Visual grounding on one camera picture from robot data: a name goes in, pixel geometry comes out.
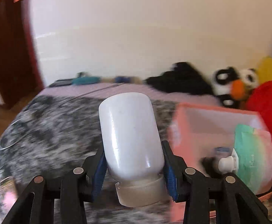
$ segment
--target blue object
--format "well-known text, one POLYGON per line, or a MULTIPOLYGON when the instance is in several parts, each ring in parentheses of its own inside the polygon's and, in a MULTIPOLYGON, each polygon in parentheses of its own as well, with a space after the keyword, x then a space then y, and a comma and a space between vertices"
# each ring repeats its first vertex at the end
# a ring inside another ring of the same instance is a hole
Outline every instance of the blue object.
POLYGON ((94 200, 101 192, 107 171, 105 154, 102 154, 97 170, 92 178, 92 199, 94 200))
POLYGON ((72 85, 87 85, 87 84, 95 84, 99 82, 100 82, 99 77, 78 77, 73 79, 72 85))
POLYGON ((115 83, 130 83, 131 77, 118 76, 114 79, 115 83))
POLYGON ((164 178, 166 182, 167 192, 172 197, 172 200, 176 201, 178 197, 176 178, 175 178, 172 167, 168 165, 166 161, 163 167, 163 174, 164 174, 164 178))

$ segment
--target penguin plush toy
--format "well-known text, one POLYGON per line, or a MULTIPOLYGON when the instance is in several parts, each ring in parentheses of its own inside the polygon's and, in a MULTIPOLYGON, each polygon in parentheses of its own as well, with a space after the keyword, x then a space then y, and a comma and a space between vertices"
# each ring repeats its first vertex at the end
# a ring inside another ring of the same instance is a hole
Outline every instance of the penguin plush toy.
POLYGON ((233 67, 215 71, 212 77, 214 95, 222 106, 238 109, 246 97, 245 84, 233 67))
POLYGON ((252 91, 259 86, 258 76, 255 69, 240 70, 240 78, 245 84, 246 90, 250 95, 252 91))

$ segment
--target metal screw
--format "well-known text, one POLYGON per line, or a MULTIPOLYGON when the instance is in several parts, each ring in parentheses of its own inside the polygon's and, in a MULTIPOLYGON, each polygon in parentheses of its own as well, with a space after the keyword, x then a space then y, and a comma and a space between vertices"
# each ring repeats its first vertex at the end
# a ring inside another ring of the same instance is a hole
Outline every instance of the metal screw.
POLYGON ((230 183, 230 184, 233 184, 235 183, 235 178, 233 176, 227 176, 225 178, 226 182, 230 183))
POLYGON ((75 174, 81 174, 83 173, 84 169, 81 167, 74 168, 73 173, 75 174))
POLYGON ((194 173, 196 173, 195 169, 192 167, 186 168, 185 172, 189 175, 193 175, 194 173))
POLYGON ((33 181, 34 181, 36 184, 39 184, 39 183, 43 182, 43 180, 44 180, 44 178, 43 178, 42 176, 37 176, 37 177, 34 178, 33 181))

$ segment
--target bed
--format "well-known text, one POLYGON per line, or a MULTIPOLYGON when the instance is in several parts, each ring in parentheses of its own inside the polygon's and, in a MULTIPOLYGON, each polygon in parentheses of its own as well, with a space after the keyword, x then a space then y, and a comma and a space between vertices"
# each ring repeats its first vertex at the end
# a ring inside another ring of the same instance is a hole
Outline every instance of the bed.
MULTIPOLYGON (((161 140, 167 139, 177 102, 218 106, 210 95, 191 96, 185 93, 162 93, 147 85, 99 83, 84 86, 46 88, 15 118, 19 120, 3 134, 2 144, 18 141, 0 151, 0 181, 13 176, 20 194, 36 175, 45 178, 62 176, 80 166, 87 156, 95 154, 102 142, 98 107, 103 99, 124 92, 139 92, 150 97, 161 140), (27 112, 32 120, 25 121, 27 112)), ((169 223, 170 199, 142 208, 119 204, 115 180, 106 174, 98 199, 85 203, 88 223, 169 223)), ((272 198, 266 201, 272 220, 272 198)), ((0 197, 0 223, 5 217, 0 197)), ((54 223, 60 223, 59 200, 54 204, 54 223)))

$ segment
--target bottle cap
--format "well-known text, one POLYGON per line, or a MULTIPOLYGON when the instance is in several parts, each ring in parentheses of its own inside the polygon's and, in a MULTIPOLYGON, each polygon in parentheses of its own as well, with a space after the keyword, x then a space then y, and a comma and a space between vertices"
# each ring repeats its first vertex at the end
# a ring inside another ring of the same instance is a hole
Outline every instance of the bottle cap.
POLYGON ((221 158, 218 164, 220 172, 231 173, 234 170, 234 160, 232 156, 221 158))
POLYGON ((116 192, 120 204, 126 207, 149 206, 159 201, 163 201, 167 196, 165 180, 162 174, 152 182, 142 184, 116 183, 116 192))

